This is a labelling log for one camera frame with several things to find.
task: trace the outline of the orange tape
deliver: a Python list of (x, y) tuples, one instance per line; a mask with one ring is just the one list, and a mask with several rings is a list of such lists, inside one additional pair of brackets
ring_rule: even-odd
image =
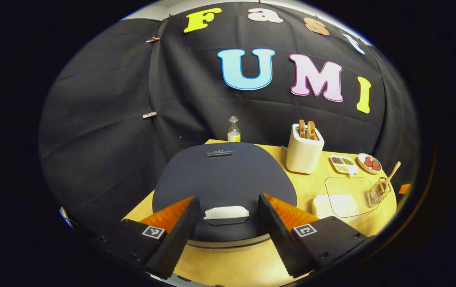
[(406, 194), (408, 192), (408, 189), (410, 189), (410, 183), (409, 184), (403, 184), (401, 188), (399, 188), (399, 194)]

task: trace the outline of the light blue letter u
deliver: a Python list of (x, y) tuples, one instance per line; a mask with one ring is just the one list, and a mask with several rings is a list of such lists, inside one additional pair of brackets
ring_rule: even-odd
[(242, 75), (242, 56), (245, 54), (246, 51), (242, 49), (227, 49), (217, 53), (222, 61), (226, 84), (239, 90), (257, 90), (268, 85), (272, 80), (272, 56), (276, 52), (271, 49), (253, 50), (253, 54), (258, 56), (260, 74), (252, 79)]

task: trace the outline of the glass bottle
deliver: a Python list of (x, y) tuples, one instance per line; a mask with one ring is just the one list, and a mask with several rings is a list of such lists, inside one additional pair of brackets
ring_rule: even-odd
[(238, 118), (230, 116), (229, 122), (231, 127), (228, 129), (228, 142), (240, 142), (240, 129), (237, 126)]

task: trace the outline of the yellow letter f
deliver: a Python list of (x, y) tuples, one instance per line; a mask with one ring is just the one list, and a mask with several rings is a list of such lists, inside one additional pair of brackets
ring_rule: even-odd
[(196, 13), (188, 14), (187, 18), (189, 18), (189, 26), (184, 30), (184, 33), (188, 31), (194, 31), (198, 29), (203, 29), (208, 26), (207, 23), (203, 23), (203, 20), (210, 22), (213, 20), (214, 13), (221, 13), (221, 8), (213, 8), (204, 11), (199, 11)]

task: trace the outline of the black fabric backdrop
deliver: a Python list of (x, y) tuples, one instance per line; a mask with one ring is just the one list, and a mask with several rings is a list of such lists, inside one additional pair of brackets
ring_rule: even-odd
[[(186, 15), (214, 7), (208, 27), (184, 33)], [(247, 10), (278, 13), (280, 24), (256, 22)], [(229, 116), (239, 118), (242, 141), (288, 145), (290, 126), (313, 120), (324, 150), (373, 154), (390, 172), (396, 190), (413, 180), (419, 148), (415, 111), (405, 84), (381, 52), (357, 40), (360, 54), (341, 29), (324, 22), (329, 36), (304, 27), (314, 16), (272, 5), (229, 2), (198, 7), (162, 22), (117, 22), (68, 63), (49, 92), (40, 126), (40, 157), (49, 187), (70, 214), (94, 232), (106, 231), (155, 187), (166, 162), (209, 138), (226, 139)], [(145, 41), (152, 36), (161, 40)], [(273, 49), (273, 78), (258, 90), (237, 90), (223, 80), (223, 49), (243, 49), (243, 75), (259, 74), (252, 49)], [(295, 64), (310, 57), (342, 66), (341, 103), (290, 92)], [(370, 113), (357, 110), (368, 79)], [(142, 114), (157, 116), (143, 119)]]

